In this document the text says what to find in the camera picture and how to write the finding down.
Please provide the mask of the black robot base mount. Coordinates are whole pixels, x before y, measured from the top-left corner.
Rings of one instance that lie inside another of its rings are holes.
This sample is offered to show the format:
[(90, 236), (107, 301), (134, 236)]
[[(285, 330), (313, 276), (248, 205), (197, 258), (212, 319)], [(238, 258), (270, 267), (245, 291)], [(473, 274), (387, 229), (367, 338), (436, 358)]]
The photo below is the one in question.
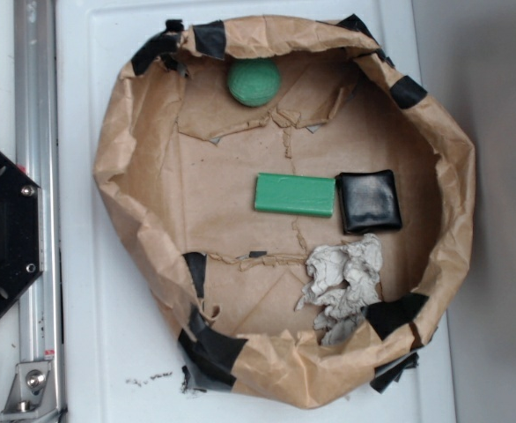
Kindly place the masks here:
[(42, 274), (41, 188), (0, 151), (0, 319)]

